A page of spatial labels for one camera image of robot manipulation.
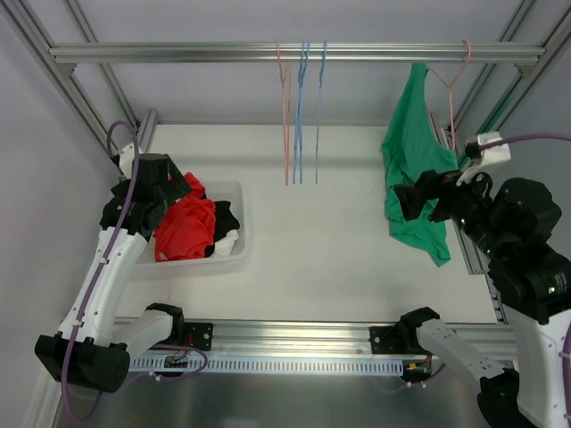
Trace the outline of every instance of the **green cloth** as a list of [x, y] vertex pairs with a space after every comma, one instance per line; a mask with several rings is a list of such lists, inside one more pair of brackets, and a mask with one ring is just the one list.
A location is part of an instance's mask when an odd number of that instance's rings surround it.
[[391, 125], [381, 144], [385, 161], [387, 196], [385, 215], [393, 238], [426, 251], [436, 265], [450, 260], [446, 226], [428, 220], [437, 201], [429, 201], [416, 220], [405, 221], [393, 186], [413, 184], [429, 169], [446, 172], [458, 168], [456, 155], [434, 138], [425, 103], [426, 64], [413, 64], [409, 81], [396, 106]]

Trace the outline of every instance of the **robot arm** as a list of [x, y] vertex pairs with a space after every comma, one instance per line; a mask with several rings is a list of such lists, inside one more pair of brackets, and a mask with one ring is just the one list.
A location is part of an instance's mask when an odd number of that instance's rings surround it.
[[[128, 177], [132, 163], [123, 151], [117, 161]], [[129, 205], [128, 215], [120, 225], [117, 238], [106, 259], [102, 259], [120, 212], [125, 204], [130, 180], [112, 188], [113, 198], [103, 208], [95, 255], [86, 279], [67, 317], [55, 336], [38, 338], [35, 352], [56, 381], [61, 380], [63, 359], [71, 332], [79, 322], [78, 311], [94, 273], [104, 263], [101, 275], [87, 303], [78, 335], [73, 343], [69, 383], [98, 391], [115, 392], [127, 376], [129, 361], [137, 358], [155, 343], [171, 340], [183, 343], [184, 316], [182, 310], [170, 305], [153, 304], [131, 324], [114, 332], [113, 325], [120, 298], [128, 278], [151, 235], [161, 223], [168, 208], [191, 188], [168, 155], [143, 154], [139, 159], [137, 183]]]
[[488, 256], [489, 276], [516, 335], [519, 374], [485, 358], [428, 308], [403, 316], [387, 340], [438, 356], [477, 394], [492, 427], [567, 427], [560, 352], [571, 324], [571, 262], [546, 243], [561, 210], [543, 184], [523, 178], [508, 180], [490, 197], [485, 171], [507, 161], [509, 149], [478, 146], [498, 139], [497, 133], [479, 136], [467, 148], [474, 159], [464, 172], [427, 171], [416, 184], [394, 190], [407, 220], [438, 199], [430, 219], [451, 218]]

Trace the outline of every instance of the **black bracket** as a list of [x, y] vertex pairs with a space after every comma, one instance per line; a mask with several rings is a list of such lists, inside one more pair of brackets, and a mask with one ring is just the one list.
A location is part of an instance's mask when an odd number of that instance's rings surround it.
[[392, 327], [373, 326], [368, 329], [371, 353], [377, 354], [426, 354], [418, 344], [417, 328], [429, 319], [440, 316], [430, 308], [413, 310], [401, 317]]
[[211, 350], [213, 333], [212, 323], [185, 323], [185, 337], [190, 339], [188, 344], [199, 350]]

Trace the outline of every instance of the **blue hanger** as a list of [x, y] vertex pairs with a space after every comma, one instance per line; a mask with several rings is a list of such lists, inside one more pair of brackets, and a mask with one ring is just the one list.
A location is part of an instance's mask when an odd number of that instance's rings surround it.
[[323, 42], [323, 56], [321, 57], [321, 70], [319, 70], [319, 102], [318, 102], [318, 131], [315, 138], [315, 184], [318, 183], [319, 170], [319, 124], [321, 122], [321, 88], [323, 87], [323, 71], [327, 56], [327, 41]]
[[302, 100], [303, 100], [303, 81], [305, 80], [305, 71], [307, 70], [307, 61], [310, 57], [310, 42], [302, 43], [302, 55], [300, 58], [300, 69], [297, 74], [297, 81], [299, 84], [299, 91], [297, 95], [297, 110], [295, 114], [295, 135], [294, 135], [294, 178], [297, 171], [298, 157], [300, 166], [300, 184], [303, 183], [303, 132], [302, 132]]

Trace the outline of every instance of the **white wall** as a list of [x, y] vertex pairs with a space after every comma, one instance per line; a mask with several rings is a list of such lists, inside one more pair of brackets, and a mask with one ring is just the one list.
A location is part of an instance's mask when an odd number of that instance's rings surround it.
[[23, 426], [53, 334], [80, 287], [115, 172], [0, 16], [0, 415]]

